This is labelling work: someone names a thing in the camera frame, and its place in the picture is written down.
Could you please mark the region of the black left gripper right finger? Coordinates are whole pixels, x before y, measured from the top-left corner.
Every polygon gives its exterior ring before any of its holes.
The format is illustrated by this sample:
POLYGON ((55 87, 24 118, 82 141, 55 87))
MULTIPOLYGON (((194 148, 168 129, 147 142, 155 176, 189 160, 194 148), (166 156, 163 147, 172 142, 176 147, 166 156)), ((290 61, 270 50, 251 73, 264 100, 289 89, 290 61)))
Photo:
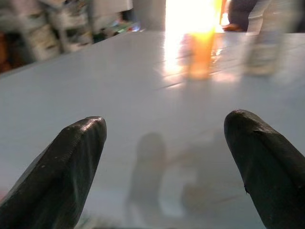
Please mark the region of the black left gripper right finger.
POLYGON ((305 157, 247 110, 231 111, 224 136, 244 188, 267 229, 305 227, 305 157))

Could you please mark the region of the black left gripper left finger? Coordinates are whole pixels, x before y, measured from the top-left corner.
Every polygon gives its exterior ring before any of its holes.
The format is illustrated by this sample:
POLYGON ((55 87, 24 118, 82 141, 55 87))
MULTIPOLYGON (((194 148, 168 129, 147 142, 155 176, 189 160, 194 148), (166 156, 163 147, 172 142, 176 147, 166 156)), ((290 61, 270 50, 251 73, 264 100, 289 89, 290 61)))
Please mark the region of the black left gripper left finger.
POLYGON ((106 122, 100 116, 86 117, 62 129, 1 200, 1 228, 74 228, 106 138, 106 122))

